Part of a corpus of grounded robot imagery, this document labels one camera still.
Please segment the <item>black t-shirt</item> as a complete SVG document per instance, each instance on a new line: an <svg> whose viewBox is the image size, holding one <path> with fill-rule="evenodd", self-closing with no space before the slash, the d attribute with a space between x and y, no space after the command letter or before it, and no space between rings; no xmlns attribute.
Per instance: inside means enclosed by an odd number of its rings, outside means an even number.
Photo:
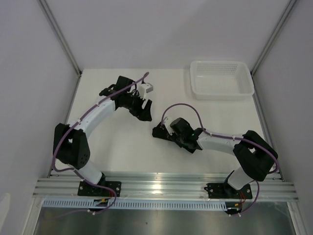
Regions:
<svg viewBox="0 0 313 235"><path fill-rule="evenodd" d="M166 127L159 123L156 127L154 127L152 129L152 136L154 138L157 138L157 139L162 139L162 140L166 140L166 141L174 141L174 139L176 138L176 135L175 134L170 134Z"/></svg>

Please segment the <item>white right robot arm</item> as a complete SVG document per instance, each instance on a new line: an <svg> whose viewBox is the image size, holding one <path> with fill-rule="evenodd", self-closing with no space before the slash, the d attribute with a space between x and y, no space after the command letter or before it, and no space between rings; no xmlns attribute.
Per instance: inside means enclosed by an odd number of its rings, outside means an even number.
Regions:
<svg viewBox="0 0 313 235"><path fill-rule="evenodd" d="M227 177L223 186L228 197L235 197L252 181L263 181L273 166L275 170L279 169L276 152L254 131L231 136L202 128L194 130L183 118L173 120L167 117L163 124L170 140L190 153L215 150L236 157L240 167Z"/></svg>

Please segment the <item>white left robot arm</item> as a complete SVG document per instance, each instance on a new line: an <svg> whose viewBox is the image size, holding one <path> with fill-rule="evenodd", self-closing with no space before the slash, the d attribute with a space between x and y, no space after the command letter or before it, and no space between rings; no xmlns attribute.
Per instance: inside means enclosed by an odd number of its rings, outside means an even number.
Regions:
<svg viewBox="0 0 313 235"><path fill-rule="evenodd" d="M153 86L144 78L133 81L119 76L117 82L99 93L96 103L72 124L59 123L54 130L53 162L68 165L89 184L96 196L106 191L106 177L90 159L88 138L93 130L118 108L125 108L140 121L152 121L152 101L146 95Z"/></svg>

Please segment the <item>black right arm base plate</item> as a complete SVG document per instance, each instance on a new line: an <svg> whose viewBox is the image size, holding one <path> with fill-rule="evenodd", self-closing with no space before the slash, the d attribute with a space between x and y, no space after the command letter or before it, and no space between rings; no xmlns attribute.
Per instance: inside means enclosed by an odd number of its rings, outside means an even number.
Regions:
<svg viewBox="0 0 313 235"><path fill-rule="evenodd" d="M250 184L236 190L226 183L207 183L204 190L210 199L252 199Z"/></svg>

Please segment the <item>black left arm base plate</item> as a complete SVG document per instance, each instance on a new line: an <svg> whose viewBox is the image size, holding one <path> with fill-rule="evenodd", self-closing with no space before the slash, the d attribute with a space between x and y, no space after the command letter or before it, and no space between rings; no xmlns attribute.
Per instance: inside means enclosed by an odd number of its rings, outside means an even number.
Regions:
<svg viewBox="0 0 313 235"><path fill-rule="evenodd" d="M116 196L120 196L122 183L119 181L106 181L105 187L112 189ZM89 197L114 197L114 194L107 189L92 186L85 181L80 182L78 191L78 196L89 196Z"/></svg>

